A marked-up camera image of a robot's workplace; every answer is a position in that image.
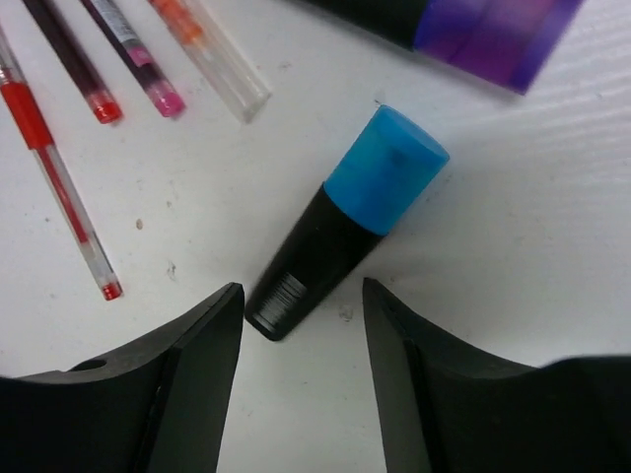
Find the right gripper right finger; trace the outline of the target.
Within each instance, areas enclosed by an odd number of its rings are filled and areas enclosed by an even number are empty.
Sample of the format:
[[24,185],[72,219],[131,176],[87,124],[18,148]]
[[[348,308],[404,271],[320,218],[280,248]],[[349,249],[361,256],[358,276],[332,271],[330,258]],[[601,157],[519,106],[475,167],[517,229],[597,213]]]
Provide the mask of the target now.
[[626,472],[630,360],[541,368],[485,352],[363,284],[366,337],[390,472]]

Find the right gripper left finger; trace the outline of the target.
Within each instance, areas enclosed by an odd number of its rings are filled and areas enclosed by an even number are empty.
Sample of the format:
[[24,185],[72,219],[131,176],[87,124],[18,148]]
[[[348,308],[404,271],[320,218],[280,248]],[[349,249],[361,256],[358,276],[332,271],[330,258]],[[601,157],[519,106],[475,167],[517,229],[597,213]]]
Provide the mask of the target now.
[[71,370],[1,381],[5,472],[213,472],[239,359],[231,283]]

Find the blue highlighter marker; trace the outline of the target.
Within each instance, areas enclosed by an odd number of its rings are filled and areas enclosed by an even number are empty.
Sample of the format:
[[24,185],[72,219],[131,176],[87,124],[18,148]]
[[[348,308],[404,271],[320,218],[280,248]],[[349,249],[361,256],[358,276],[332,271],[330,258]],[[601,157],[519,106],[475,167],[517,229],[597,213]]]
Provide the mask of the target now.
[[380,244],[449,159],[421,127],[380,106],[262,272],[245,319],[265,338],[284,339]]

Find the purple highlighter marker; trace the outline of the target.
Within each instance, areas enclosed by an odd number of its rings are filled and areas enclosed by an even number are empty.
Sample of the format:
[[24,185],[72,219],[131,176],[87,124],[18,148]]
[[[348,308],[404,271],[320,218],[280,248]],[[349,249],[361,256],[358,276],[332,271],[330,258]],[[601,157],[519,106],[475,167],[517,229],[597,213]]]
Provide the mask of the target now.
[[523,95],[578,0],[311,1],[342,21]]

